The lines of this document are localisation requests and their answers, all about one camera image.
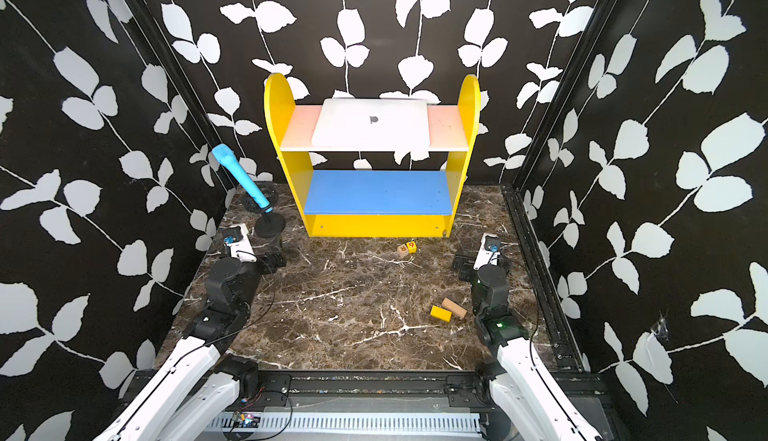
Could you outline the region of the silver laptop computer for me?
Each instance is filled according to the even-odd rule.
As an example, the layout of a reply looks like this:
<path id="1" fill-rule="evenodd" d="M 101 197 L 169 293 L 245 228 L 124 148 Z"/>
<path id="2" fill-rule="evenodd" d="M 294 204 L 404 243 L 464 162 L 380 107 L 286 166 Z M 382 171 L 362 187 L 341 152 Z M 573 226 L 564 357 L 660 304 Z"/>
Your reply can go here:
<path id="1" fill-rule="evenodd" d="M 413 151 L 430 146 L 428 106 L 409 99 L 328 99 L 311 138 L 339 151 Z"/>

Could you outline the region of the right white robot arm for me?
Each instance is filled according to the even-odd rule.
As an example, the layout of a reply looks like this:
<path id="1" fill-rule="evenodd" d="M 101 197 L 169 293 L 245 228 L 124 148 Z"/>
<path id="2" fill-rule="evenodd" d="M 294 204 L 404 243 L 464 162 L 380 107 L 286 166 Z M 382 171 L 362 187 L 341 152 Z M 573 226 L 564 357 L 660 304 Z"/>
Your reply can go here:
<path id="1" fill-rule="evenodd" d="M 470 285 L 472 315 L 491 360 L 476 370 L 475 396 L 484 440 L 611 440 L 603 414 L 582 414 L 546 368 L 528 331 L 509 305 L 508 271 L 500 253 L 476 264 L 464 255 L 452 268 Z"/>

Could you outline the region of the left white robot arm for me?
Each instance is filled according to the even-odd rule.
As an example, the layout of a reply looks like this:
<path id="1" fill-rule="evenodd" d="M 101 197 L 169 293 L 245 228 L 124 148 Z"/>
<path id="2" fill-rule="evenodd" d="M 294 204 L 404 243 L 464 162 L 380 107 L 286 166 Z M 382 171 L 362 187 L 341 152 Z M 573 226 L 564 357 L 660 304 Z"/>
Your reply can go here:
<path id="1" fill-rule="evenodd" d="M 203 309 L 163 365 L 96 436 L 98 440 L 194 440 L 226 408 L 240 410 L 263 393 L 257 364 L 230 356 L 253 326 L 251 305 L 262 277 L 286 266 L 281 250 L 229 248 L 204 280 Z"/>

